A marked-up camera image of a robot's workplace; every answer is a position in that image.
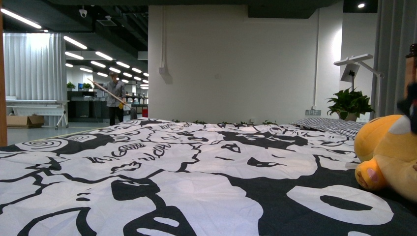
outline floor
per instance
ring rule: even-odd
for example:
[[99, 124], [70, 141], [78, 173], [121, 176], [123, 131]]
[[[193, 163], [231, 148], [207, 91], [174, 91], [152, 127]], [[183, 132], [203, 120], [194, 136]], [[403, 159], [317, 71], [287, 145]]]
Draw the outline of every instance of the floor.
[[[130, 120], [130, 116], [124, 116], [124, 121]], [[68, 134], [75, 134], [85, 131], [90, 131], [102, 127], [109, 126], [107, 122], [70, 122], [68, 124], [68, 128], [59, 127], [55, 129], [54, 127], [46, 127], [43, 126], [42, 128], [7, 128], [7, 144], [17, 144], [23, 143], [27, 141], [35, 141], [45, 138], [52, 138], [52, 137], [59, 137], [59, 136], [66, 136]]]

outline stuffed toy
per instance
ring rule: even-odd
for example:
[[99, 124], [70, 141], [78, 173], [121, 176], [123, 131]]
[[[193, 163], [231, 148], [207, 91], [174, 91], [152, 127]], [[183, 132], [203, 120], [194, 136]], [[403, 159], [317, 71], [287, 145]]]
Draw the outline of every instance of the stuffed toy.
[[417, 203], [417, 134], [411, 117], [392, 115], [371, 120], [355, 138], [361, 163], [355, 170], [358, 183], [377, 191], [392, 188]]

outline wall outlet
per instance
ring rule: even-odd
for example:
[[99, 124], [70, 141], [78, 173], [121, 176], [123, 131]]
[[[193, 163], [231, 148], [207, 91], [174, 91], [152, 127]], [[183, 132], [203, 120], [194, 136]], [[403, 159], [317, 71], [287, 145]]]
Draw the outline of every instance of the wall outlet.
[[160, 67], [160, 68], [158, 68], [158, 72], [159, 72], [159, 74], [163, 75], [163, 74], [167, 73], [167, 68], [166, 67]]
[[306, 116], [321, 116], [322, 110], [305, 110]]

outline red object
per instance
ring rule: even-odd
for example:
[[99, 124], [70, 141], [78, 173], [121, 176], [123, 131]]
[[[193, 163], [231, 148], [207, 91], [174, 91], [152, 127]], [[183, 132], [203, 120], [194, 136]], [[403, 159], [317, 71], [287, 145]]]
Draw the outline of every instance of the red object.
[[142, 109], [142, 117], [148, 117], [148, 109]]

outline flower pot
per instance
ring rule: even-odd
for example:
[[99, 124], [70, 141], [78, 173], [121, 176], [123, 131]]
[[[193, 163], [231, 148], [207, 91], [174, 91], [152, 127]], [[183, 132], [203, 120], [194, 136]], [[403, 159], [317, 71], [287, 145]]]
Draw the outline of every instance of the flower pot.
[[345, 121], [356, 121], [356, 119], [357, 119], [357, 116], [355, 116], [355, 113], [349, 113]]

